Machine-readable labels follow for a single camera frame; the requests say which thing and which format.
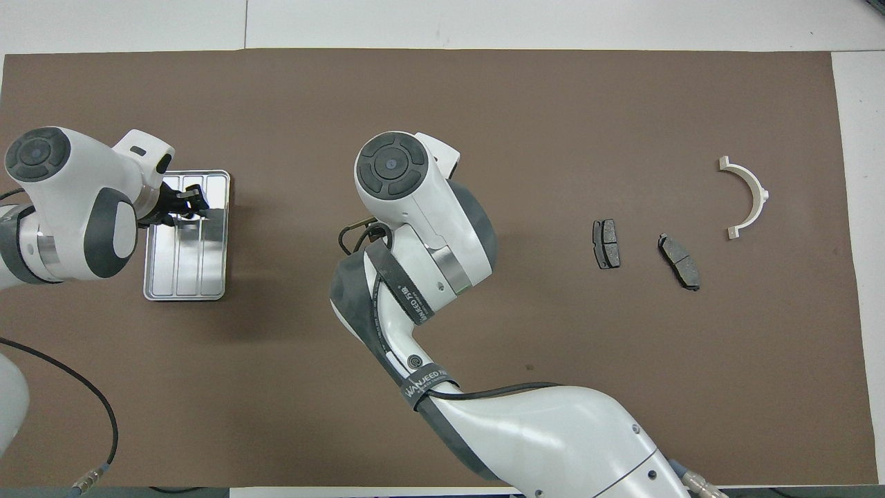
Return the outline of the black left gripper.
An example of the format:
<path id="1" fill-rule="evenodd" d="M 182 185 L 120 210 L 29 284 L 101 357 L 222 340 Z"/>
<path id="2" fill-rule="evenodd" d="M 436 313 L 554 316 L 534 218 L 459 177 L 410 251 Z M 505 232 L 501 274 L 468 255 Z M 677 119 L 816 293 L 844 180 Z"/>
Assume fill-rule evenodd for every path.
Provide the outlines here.
<path id="1" fill-rule="evenodd" d="M 157 203 L 142 217 L 142 227 L 149 228 L 152 225 L 175 227 L 183 221 L 192 220 L 196 216 L 195 212 L 179 212 L 181 202 L 187 207 L 209 205 L 200 185 L 190 185 L 186 190 L 179 192 L 168 186 L 166 182 L 160 182 Z"/>

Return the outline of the silver metal tray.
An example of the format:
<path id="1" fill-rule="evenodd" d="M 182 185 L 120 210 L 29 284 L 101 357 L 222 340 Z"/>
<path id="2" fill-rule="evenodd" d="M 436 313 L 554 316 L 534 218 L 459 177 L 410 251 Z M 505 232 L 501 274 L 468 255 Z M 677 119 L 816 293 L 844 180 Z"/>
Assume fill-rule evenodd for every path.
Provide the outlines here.
<path id="1" fill-rule="evenodd" d="M 208 202 L 201 216 L 147 231 L 143 295 L 152 302 L 215 302 L 225 293 L 230 231 L 230 175 L 221 169 L 164 175 L 175 190 L 198 184 Z"/>

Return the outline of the brown table mat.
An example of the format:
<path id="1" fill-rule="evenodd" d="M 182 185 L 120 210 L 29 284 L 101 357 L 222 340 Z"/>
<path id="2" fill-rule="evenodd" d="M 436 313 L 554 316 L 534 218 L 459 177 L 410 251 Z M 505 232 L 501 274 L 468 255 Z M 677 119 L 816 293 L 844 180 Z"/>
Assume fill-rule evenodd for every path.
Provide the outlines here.
<path id="1" fill-rule="evenodd" d="M 827 53 L 238 50 L 9 55 L 10 142 L 141 129 L 171 168 L 233 180 L 228 282 L 148 302 L 117 277 L 0 291 L 0 336 L 88 376 L 120 424 L 111 486 L 481 486 L 328 301 L 352 167 L 389 130 L 461 152 L 499 239 L 493 275 L 418 327 L 468 391 L 617 399 L 718 485 L 873 484 L 837 92 Z M 770 199 L 718 159 L 755 173 Z M 622 265 L 600 269 L 594 220 Z M 684 289 L 667 233 L 700 272 Z"/>

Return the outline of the rectangular grey brake pad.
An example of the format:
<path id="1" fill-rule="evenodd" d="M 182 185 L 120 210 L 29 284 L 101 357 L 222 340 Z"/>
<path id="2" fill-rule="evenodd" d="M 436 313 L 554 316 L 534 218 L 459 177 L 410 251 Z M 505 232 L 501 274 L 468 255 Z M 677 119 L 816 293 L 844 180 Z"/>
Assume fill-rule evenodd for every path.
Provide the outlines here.
<path id="1" fill-rule="evenodd" d="M 619 268 L 622 265 L 613 219 L 594 220 L 593 248 L 600 269 Z"/>

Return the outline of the curved grey brake pad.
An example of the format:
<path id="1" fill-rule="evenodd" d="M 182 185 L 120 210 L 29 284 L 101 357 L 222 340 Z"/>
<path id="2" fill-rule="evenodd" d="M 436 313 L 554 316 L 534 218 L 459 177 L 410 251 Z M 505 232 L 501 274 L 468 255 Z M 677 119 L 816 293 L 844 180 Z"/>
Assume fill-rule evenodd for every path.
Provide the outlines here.
<path id="1" fill-rule="evenodd" d="M 698 265 L 681 243 L 667 233 L 662 233 L 658 239 L 658 250 L 684 289 L 688 291 L 700 290 L 701 280 Z"/>

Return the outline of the white semicircular bracket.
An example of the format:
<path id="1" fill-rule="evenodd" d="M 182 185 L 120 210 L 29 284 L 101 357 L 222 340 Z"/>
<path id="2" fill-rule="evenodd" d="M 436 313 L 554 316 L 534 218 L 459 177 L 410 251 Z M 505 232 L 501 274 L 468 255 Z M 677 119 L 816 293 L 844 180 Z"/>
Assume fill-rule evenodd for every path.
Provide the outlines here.
<path id="1" fill-rule="evenodd" d="M 729 240 L 739 239 L 742 230 L 750 227 L 750 225 L 758 220 L 759 215 L 761 215 L 761 212 L 764 210 L 766 201 L 770 199 L 770 192 L 762 186 L 761 181 L 755 173 L 748 170 L 748 168 L 734 164 L 730 161 L 728 156 L 721 156 L 718 159 L 718 170 L 720 170 L 720 172 L 736 174 L 747 184 L 750 194 L 752 195 L 752 206 L 744 221 L 737 225 L 729 226 L 726 229 Z"/>

